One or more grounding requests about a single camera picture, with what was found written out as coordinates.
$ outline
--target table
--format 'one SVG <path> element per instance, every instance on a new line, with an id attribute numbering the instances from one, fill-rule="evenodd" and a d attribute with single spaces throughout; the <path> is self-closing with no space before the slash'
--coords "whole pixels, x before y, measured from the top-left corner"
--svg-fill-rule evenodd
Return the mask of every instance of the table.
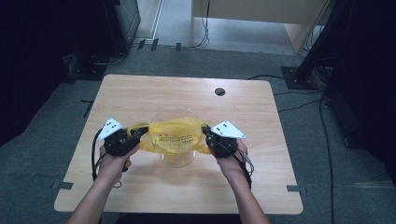
<path id="1" fill-rule="evenodd" d="M 206 17 L 210 0 L 192 0 L 191 44 L 194 40 L 194 17 Z M 285 23 L 285 29 L 296 53 L 317 25 L 324 25 L 334 0 L 214 0 L 210 1 L 209 18 L 268 21 Z"/>
<path id="2" fill-rule="evenodd" d="M 216 88 L 225 94 L 216 95 Z M 130 126 L 151 121 L 172 106 L 190 109 L 209 126 L 227 119 L 247 136 L 244 142 L 255 167 L 252 191 L 265 213 L 303 211 L 299 191 L 288 191 L 296 180 L 268 82 L 122 75 L 104 78 L 64 178 L 73 188 L 59 190 L 55 209 L 73 211 L 90 188 L 92 139 L 108 117 Z M 159 154 L 143 150 L 131 160 L 122 187 L 110 193 L 106 212 L 238 213 L 233 192 L 211 155 L 198 154 L 183 168 L 167 166 Z"/>

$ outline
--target yellow bag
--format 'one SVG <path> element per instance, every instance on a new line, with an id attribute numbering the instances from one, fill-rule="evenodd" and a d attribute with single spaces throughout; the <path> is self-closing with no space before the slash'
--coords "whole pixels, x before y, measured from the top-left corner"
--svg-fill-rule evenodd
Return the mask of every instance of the yellow bag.
<path id="1" fill-rule="evenodd" d="M 198 151 L 210 154 L 202 127 L 205 123 L 198 118 L 169 119 L 154 123 L 136 124 L 129 130 L 148 127 L 140 140 L 140 149 L 167 155 Z"/>

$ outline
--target carpeted floor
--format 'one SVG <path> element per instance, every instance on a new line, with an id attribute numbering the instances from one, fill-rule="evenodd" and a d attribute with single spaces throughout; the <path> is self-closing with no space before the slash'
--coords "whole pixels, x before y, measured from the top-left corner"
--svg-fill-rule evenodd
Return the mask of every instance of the carpeted floor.
<path id="1" fill-rule="evenodd" d="M 107 68 L 107 74 L 246 79 L 257 75 L 282 77 L 280 66 L 298 66 L 297 56 L 208 49 L 158 47 L 132 49 Z M 258 77 L 271 83 L 278 110 L 320 99 L 313 94 L 287 93 L 281 78 Z M 89 107 L 100 81 L 62 84 L 37 112 L 28 129 L 0 148 L 0 223 L 63 223 L 69 213 L 54 210 L 57 189 L 64 179 Z M 279 113 L 304 211 L 297 216 L 269 215 L 273 223 L 395 223 L 396 190 L 383 164 L 365 150 L 348 149 L 330 107 L 323 105 L 332 154 L 333 197 L 326 137 L 319 103 Z M 117 214 L 104 214 L 114 223 Z"/>

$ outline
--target person's right hand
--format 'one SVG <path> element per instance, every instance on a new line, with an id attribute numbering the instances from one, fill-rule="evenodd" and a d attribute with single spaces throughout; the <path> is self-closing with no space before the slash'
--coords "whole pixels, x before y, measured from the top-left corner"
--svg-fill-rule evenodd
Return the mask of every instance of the person's right hand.
<path id="1" fill-rule="evenodd" d="M 238 148 L 241 151 L 248 153 L 248 148 L 247 146 L 245 146 L 241 139 L 237 138 L 236 143 L 238 144 Z M 235 152 L 235 156 L 238 157 L 240 161 L 243 160 L 239 152 Z M 221 172 L 230 183 L 238 181 L 239 179 L 247 182 L 244 172 L 242 171 L 238 161 L 236 161 L 234 157 L 229 156 L 227 158 L 220 158 L 217 159 L 217 161 L 220 166 Z"/>

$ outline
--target floor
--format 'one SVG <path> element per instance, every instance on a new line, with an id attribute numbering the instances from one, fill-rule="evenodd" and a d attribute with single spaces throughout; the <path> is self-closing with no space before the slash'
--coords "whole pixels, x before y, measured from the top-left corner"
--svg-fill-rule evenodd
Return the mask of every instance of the floor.
<path id="1" fill-rule="evenodd" d="M 203 22 L 205 22 L 205 19 L 195 18 L 195 38 L 191 43 L 191 1 L 146 0 L 138 1 L 138 5 L 142 22 L 137 31 L 135 42 L 142 39 L 149 42 L 159 38 L 159 45 L 175 46 L 177 43 L 181 43 L 183 47 L 186 47 L 196 46 L 203 40 L 205 36 Z M 307 53 L 306 50 L 302 50 L 298 54 L 294 52 L 283 23 L 208 19 L 207 29 L 209 43 L 204 44 L 201 47 L 203 49 L 283 55 L 305 55 Z M 305 45 L 306 49 L 313 45 L 319 31 L 320 27 L 317 27 L 313 32 L 312 39 L 308 38 L 308 43 Z"/>

